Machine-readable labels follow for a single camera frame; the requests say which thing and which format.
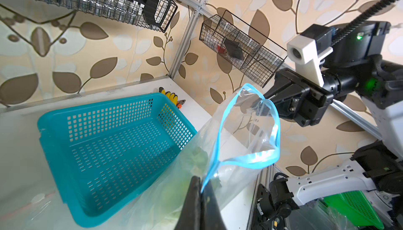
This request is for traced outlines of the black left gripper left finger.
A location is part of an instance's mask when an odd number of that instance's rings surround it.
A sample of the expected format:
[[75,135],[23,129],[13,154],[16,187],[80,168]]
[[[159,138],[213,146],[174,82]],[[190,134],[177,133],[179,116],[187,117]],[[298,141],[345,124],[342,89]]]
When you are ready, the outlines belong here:
[[182,211],[174,230],[199,230],[201,217],[201,182],[193,176],[188,187]]

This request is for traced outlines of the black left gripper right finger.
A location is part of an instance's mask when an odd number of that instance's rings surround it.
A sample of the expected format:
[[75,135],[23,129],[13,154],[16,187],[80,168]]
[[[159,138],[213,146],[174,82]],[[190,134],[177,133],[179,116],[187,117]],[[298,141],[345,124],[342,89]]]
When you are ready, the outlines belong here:
[[216,196],[209,182],[201,194],[201,230],[226,230]]

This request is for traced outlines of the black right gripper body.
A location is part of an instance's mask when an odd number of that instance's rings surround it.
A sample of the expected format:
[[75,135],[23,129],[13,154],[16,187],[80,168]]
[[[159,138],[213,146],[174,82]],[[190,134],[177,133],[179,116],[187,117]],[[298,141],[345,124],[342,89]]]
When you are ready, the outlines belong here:
[[276,72],[274,85],[264,97],[274,103],[280,118],[306,127],[319,124],[333,102],[335,91],[284,68]]

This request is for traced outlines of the clear blue-zip zipper bag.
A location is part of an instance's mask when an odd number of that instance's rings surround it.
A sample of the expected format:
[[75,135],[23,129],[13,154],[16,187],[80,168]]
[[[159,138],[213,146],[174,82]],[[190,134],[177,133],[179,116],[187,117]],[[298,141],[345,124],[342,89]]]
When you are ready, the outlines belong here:
[[258,173],[280,159],[280,118],[274,103],[246,83],[221,103],[157,180],[111,230],[171,230],[184,209],[196,176],[201,189],[212,186],[224,208]]

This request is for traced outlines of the pink dotted zipper bag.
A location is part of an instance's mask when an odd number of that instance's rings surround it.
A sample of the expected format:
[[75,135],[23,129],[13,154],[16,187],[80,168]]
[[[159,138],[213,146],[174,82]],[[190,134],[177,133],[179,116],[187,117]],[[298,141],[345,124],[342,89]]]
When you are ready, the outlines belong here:
[[26,205],[1,216],[2,230],[74,230],[76,227],[57,191],[40,193]]

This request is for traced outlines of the small chinese cabbage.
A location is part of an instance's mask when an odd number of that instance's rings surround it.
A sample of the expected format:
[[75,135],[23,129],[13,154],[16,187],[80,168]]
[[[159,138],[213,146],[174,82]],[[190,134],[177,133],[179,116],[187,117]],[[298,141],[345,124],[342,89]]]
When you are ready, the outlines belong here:
[[[208,153],[206,151],[199,147],[184,149],[175,159],[170,168],[167,169],[169,174],[167,179],[162,183],[162,187],[152,193],[160,206],[159,209],[155,209],[155,213],[157,213],[158,216],[172,216],[173,218],[176,218],[176,226],[191,178],[193,176],[200,178],[201,195],[204,190],[204,188],[202,188],[202,175],[204,174],[204,171],[207,170],[207,166]],[[222,187],[221,181],[218,178],[213,178],[209,182],[212,184],[214,193]]]

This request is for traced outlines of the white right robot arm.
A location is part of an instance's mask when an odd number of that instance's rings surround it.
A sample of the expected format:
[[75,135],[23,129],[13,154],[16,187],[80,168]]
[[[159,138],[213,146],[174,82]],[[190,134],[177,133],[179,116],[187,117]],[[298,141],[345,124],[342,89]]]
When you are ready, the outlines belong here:
[[294,69],[281,69],[265,98],[281,118],[317,125],[333,106],[377,138],[335,168],[300,178],[274,179],[258,202],[267,218],[287,217],[316,200],[350,191],[403,196],[403,67],[383,60],[388,22],[314,24],[287,45]]

